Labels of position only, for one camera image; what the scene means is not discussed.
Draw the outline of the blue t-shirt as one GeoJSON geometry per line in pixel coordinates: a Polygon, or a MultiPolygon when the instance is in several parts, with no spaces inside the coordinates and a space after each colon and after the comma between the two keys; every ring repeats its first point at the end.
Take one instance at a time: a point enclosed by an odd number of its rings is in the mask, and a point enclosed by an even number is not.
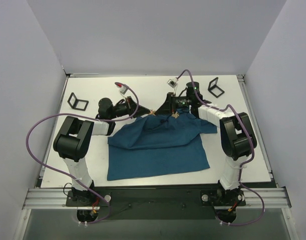
{"type": "Polygon", "coordinates": [[[190,173],[209,168],[201,135],[217,127],[179,110],[179,116],[138,117],[108,137],[108,181],[190,173]]]}

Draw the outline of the silver blue leaf brooch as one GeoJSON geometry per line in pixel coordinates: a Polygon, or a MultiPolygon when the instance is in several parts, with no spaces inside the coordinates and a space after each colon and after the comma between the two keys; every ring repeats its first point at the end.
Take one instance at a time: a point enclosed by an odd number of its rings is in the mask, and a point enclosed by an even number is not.
{"type": "Polygon", "coordinates": [[[156,116],[156,111],[151,109],[148,115],[156,116]]]}

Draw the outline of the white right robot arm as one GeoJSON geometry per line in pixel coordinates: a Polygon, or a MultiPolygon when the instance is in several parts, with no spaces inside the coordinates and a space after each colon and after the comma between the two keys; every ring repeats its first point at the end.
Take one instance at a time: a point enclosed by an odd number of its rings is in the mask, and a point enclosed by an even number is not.
{"type": "Polygon", "coordinates": [[[225,191],[239,188],[242,169],[254,159],[257,146],[249,116],[244,112],[237,113],[231,105],[222,110],[204,100],[196,81],[186,84],[186,96],[169,92],[165,102],[154,114],[174,114],[177,110],[186,108],[198,119],[208,121],[219,128],[221,147],[226,154],[226,163],[219,183],[225,191]]]}

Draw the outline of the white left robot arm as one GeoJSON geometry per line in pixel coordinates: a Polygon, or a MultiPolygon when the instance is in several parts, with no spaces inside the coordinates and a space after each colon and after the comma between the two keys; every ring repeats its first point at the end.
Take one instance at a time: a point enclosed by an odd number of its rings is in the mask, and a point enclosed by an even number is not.
{"type": "Polygon", "coordinates": [[[109,98],[102,98],[98,103],[96,121],[81,120],[77,117],[68,116],[64,120],[53,148],[64,160],[69,174],[76,177],[83,185],[72,180],[72,194],[85,206],[95,201],[94,188],[85,160],[88,152],[91,136],[109,136],[113,133],[116,123],[113,119],[130,116],[139,117],[150,113],[146,107],[136,104],[130,96],[113,104],[109,98]]]}

